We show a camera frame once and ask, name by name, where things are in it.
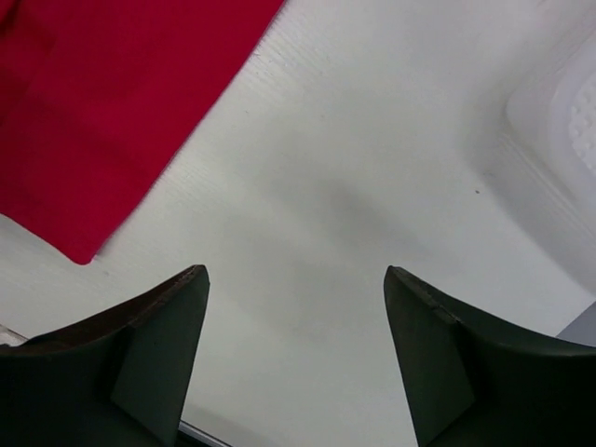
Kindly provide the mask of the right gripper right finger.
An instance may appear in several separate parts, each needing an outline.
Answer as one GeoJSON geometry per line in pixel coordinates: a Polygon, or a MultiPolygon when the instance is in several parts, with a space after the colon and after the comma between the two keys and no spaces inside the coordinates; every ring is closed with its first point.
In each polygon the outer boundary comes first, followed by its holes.
{"type": "Polygon", "coordinates": [[[533,332],[390,266],[387,318],[420,446],[592,446],[595,349],[533,332]]]}

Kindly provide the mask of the red t-shirt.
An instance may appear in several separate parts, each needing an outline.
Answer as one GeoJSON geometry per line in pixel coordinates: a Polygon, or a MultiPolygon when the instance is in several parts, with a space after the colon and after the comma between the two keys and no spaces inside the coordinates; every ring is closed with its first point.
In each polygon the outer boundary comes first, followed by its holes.
{"type": "Polygon", "coordinates": [[[130,216],[279,1],[5,1],[1,212],[77,264],[130,216]]]}

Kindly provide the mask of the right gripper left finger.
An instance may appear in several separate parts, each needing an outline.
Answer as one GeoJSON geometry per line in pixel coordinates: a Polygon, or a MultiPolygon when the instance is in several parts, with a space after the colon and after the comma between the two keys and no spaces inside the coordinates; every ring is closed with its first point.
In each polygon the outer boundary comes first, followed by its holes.
{"type": "Polygon", "coordinates": [[[179,429],[206,316],[192,265],[135,298],[1,346],[4,446],[184,446],[179,429]]]}

